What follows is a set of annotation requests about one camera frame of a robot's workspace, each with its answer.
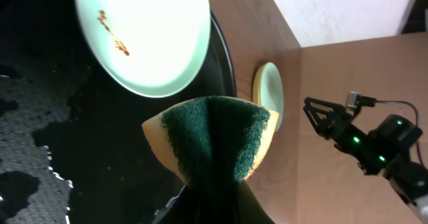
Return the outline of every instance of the black tray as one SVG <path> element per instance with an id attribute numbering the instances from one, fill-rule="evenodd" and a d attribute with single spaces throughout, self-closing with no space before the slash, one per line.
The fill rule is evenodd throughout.
<path id="1" fill-rule="evenodd" d="M 214 16 L 197 77 L 182 92 L 154 99 L 125 90 L 100 67 L 82 39 L 73 0 L 14 2 L 0 9 L 0 66 L 17 72 L 0 78 L 0 99 L 17 104 L 0 117 L 0 173 L 20 170 L 41 181 L 32 208 L 14 223 L 65 223 L 68 184 L 50 169 L 72 181 L 71 224 L 147 223 L 183 184 L 155 158 L 140 125 L 184 100 L 236 96 Z"/>

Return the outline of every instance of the brown table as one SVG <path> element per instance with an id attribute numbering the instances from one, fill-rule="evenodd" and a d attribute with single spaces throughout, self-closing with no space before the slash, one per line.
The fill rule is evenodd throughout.
<path id="1" fill-rule="evenodd" d="M 284 120 L 248 184 L 272 220 L 295 223 L 300 46 L 273 0 L 210 3 L 229 46 L 239 98 L 251 100 L 253 77 L 264 63 L 275 63 L 281 73 Z"/>

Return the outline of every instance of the white surface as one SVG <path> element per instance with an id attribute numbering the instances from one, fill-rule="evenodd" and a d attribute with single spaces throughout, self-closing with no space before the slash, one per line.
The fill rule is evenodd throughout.
<path id="1" fill-rule="evenodd" d="M 396 35 L 412 0 L 274 0 L 302 47 Z"/>
<path id="2" fill-rule="evenodd" d="M 267 63 L 261 73 L 260 105 L 280 114 L 275 131 L 280 129 L 284 116 L 284 93 L 282 92 L 280 72 L 273 63 Z"/>
<path id="3" fill-rule="evenodd" d="M 209 43 L 208 0 L 76 0 L 86 40 L 104 69 L 128 90 L 165 97 L 185 88 L 199 72 Z M 106 13 L 112 33 L 97 20 Z"/>

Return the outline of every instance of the sponge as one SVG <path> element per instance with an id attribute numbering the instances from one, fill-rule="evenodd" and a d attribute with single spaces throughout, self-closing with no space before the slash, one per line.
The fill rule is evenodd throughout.
<path id="1" fill-rule="evenodd" d="M 260 164 L 277 120 L 277 112 L 251 102 L 211 96 L 177 104 L 142 127 L 159 161 L 216 203 Z"/>

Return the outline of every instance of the black cable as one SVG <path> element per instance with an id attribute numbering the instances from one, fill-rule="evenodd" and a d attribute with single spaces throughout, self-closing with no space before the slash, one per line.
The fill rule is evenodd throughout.
<path id="1" fill-rule="evenodd" d="M 419 111 L 417 110 L 416 106 L 414 106 L 412 103 L 407 101 L 400 101 L 400 100 L 376 100 L 376 103 L 380 104 L 405 104 L 410 106 L 416 115 L 416 127 L 419 127 Z M 417 152 L 417 158 L 419 159 L 419 162 L 422 166 L 425 166 L 422 161 L 422 155 L 421 155 L 421 147 L 419 146 L 419 141 L 416 142 L 416 152 Z"/>

